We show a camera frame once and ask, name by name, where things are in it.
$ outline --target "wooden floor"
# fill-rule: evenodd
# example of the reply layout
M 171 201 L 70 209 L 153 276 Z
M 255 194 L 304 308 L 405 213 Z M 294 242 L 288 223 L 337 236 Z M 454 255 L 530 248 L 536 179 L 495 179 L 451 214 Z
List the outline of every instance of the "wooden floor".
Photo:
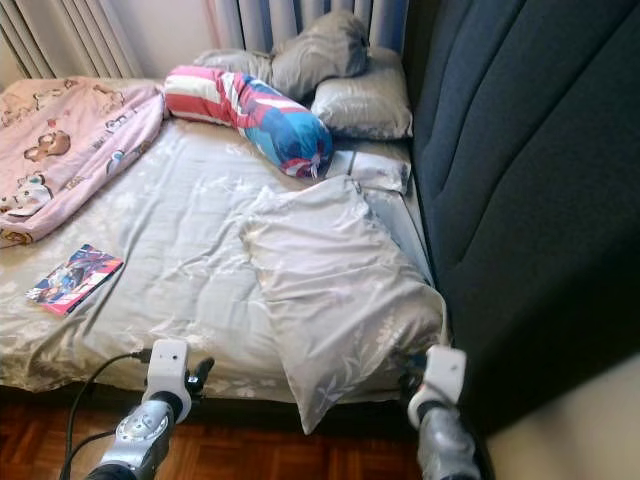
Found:
M 67 415 L 66 409 L 0 405 L 0 478 L 57 480 Z M 74 443 L 113 428 L 119 420 L 111 413 L 81 409 Z M 84 478 L 110 442 L 98 440 L 81 450 L 71 478 Z M 415 443 L 400 441 L 179 425 L 156 478 L 418 480 L 415 452 Z

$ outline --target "bed frame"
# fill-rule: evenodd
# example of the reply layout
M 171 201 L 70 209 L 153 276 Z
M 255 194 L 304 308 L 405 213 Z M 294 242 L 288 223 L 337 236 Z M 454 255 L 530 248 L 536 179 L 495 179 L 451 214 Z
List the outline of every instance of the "bed frame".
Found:
M 639 350 L 640 6 L 415 0 L 404 60 L 429 258 L 489 434 Z M 100 386 L 92 403 L 138 400 Z M 300 428 L 274 402 L 206 400 L 203 418 Z M 410 432 L 396 402 L 340 405 L 319 431 L 345 430 Z

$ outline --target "pillowcase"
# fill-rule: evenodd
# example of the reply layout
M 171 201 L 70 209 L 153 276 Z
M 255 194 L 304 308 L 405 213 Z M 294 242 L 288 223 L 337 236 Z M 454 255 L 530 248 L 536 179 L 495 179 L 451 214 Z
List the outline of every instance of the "pillowcase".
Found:
M 178 67 L 165 81 L 165 97 L 176 117 L 234 127 L 287 175 L 317 178 L 329 167 L 333 143 L 327 127 L 250 75 Z
M 372 140 L 411 137 L 413 116 L 400 56 L 372 47 L 366 72 L 323 81 L 311 111 L 336 135 Z
M 261 52 L 227 49 L 209 50 L 193 61 L 199 67 L 241 72 L 265 83 L 271 83 L 271 55 Z
M 406 141 L 334 141 L 327 177 L 350 175 L 360 186 L 407 193 L 411 157 Z
M 336 10 L 274 48 L 271 85 L 301 101 L 325 78 L 350 77 L 367 66 L 367 31 L 353 13 Z
M 240 238 L 257 271 L 276 348 L 310 433 L 345 394 L 424 352 L 444 303 L 371 214 L 353 179 L 263 189 Z

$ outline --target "book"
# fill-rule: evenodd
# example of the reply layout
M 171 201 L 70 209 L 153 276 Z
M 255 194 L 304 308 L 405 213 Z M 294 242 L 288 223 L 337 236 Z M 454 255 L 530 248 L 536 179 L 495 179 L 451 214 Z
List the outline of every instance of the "book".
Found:
M 67 315 L 122 265 L 119 258 L 85 244 L 26 296 L 53 313 Z

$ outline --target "cartoon print blanket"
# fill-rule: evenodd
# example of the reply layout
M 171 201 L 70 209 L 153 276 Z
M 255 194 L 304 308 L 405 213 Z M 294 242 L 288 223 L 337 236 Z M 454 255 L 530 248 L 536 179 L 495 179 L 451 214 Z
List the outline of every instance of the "cartoon print blanket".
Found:
M 58 227 L 156 137 L 154 86 L 97 79 L 21 80 L 0 95 L 0 248 Z

